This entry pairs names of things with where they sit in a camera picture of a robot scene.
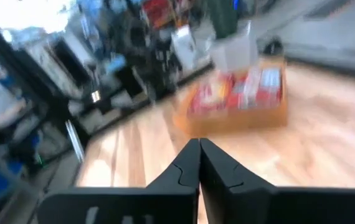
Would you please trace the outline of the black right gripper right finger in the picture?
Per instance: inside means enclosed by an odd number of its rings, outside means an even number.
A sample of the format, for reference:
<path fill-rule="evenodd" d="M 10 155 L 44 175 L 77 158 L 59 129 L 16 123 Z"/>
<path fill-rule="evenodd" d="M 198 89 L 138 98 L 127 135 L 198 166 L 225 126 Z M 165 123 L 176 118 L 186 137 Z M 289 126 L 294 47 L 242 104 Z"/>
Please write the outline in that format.
<path fill-rule="evenodd" d="M 201 139 L 200 182 L 209 223 L 355 224 L 355 189 L 278 187 Z"/>

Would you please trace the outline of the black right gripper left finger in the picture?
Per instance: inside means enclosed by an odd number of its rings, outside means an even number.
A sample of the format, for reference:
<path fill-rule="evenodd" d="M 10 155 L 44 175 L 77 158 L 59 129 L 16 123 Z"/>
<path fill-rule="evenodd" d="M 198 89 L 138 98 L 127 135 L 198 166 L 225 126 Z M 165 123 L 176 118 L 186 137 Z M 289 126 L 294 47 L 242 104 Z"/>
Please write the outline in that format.
<path fill-rule="evenodd" d="M 76 187 L 50 194 L 37 211 L 43 224 L 195 224 L 201 144 L 190 140 L 147 187 Z"/>

